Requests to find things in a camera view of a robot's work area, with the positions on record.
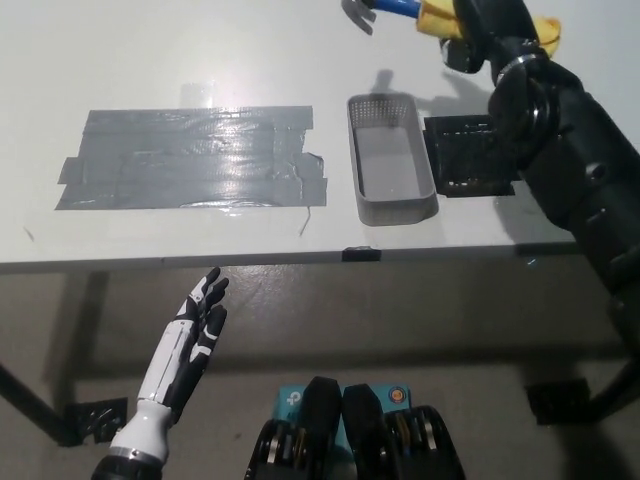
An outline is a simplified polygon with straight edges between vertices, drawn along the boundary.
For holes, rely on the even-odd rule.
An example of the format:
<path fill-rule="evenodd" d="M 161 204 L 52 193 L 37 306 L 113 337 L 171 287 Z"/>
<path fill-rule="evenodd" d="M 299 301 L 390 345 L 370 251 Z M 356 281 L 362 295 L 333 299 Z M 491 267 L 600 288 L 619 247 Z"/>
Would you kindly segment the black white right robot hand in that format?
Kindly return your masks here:
<path fill-rule="evenodd" d="M 475 74 L 485 62 L 493 81 L 514 60 L 544 55 L 532 17 L 521 0 L 454 0 L 462 39 L 441 40 L 444 63 Z"/>

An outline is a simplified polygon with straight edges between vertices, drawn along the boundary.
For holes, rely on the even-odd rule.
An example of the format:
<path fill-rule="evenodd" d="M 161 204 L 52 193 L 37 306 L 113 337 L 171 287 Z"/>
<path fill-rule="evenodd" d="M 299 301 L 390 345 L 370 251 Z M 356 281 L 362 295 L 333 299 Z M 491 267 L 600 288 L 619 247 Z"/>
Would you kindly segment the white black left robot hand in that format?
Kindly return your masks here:
<path fill-rule="evenodd" d="M 138 398 L 171 411 L 176 423 L 205 372 L 224 327 L 221 301 L 229 280 L 221 269 L 203 276 L 170 321 L 156 347 Z"/>

